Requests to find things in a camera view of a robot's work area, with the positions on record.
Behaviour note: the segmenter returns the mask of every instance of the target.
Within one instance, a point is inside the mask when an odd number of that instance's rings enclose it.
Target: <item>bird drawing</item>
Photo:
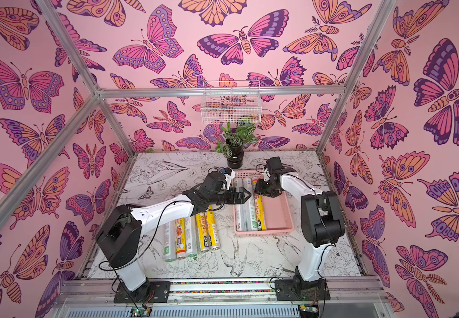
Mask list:
[[[237,246],[235,247],[233,241],[233,258],[230,258],[223,250],[221,250],[222,262],[226,265],[226,267],[231,267],[231,271],[229,272],[230,277],[240,277],[240,275],[244,272],[245,263],[247,262],[247,250],[245,250],[245,257],[244,260],[241,261],[239,257],[239,243],[237,240]]]

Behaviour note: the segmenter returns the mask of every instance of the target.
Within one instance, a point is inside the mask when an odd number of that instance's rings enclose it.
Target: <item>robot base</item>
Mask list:
[[[135,291],[129,292],[122,283],[118,284],[116,295],[114,295],[115,304],[132,304],[132,299],[136,303],[146,302],[153,292],[154,296],[148,301],[149,303],[165,303],[169,296],[170,281],[147,281]]]

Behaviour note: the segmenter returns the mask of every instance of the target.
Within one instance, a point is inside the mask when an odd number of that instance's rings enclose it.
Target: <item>cling film roll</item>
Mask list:
[[[219,241],[219,233],[217,232],[217,226],[215,225],[215,218],[213,217],[213,211],[207,211],[207,227],[208,227],[208,239],[210,240],[210,250],[216,251],[220,249],[221,242]]]
[[[174,221],[164,225],[164,256],[166,262],[172,262],[176,259],[176,235],[174,233]]]
[[[184,259],[187,256],[185,251],[185,221],[183,218],[176,219],[176,259]]]
[[[196,220],[193,216],[185,218],[185,244],[188,258],[197,256],[196,246]]]
[[[249,219],[247,222],[247,231],[258,231],[258,221],[256,219],[256,208],[254,207],[254,191],[252,190],[252,179],[244,178],[244,188],[251,193],[251,197],[245,202],[249,207]]]
[[[252,188],[256,188],[256,183],[258,179],[252,180]],[[266,225],[264,223],[264,215],[263,215],[263,201],[260,194],[254,194],[254,209],[256,210],[256,220],[258,222],[258,230],[264,231],[266,230]]]
[[[207,219],[204,213],[196,214],[196,227],[199,242],[199,252],[206,253],[210,250],[210,243],[208,242]]]

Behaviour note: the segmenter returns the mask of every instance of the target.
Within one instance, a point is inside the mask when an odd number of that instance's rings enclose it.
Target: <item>yellow packaging label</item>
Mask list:
[[[176,254],[185,253],[185,220],[183,218],[175,221],[176,225]]]
[[[256,187],[256,183],[258,179],[252,180],[252,187]],[[266,225],[264,223],[264,215],[263,215],[263,201],[262,196],[259,194],[254,194],[254,208],[256,209],[256,220],[258,221],[258,230],[264,231],[266,230]]]
[[[209,247],[208,245],[209,243],[208,243],[207,221],[202,212],[196,214],[196,225],[197,225],[197,232],[199,236],[199,247],[201,250],[203,250]]]
[[[213,211],[207,211],[207,227],[208,227],[208,236],[212,245],[219,245],[219,234],[217,233],[217,227],[215,225],[215,218],[213,217]]]

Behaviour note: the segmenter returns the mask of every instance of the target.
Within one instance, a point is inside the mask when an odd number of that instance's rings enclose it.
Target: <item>white wire basket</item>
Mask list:
[[[213,80],[203,83],[203,100],[200,110],[204,124],[259,124],[261,121],[259,81],[255,81],[257,82],[255,86],[241,87],[237,87],[236,82],[245,82],[247,85],[249,83],[248,80],[233,80],[233,86],[229,90],[226,88],[221,89],[222,83],[226,84],[226,81]]]

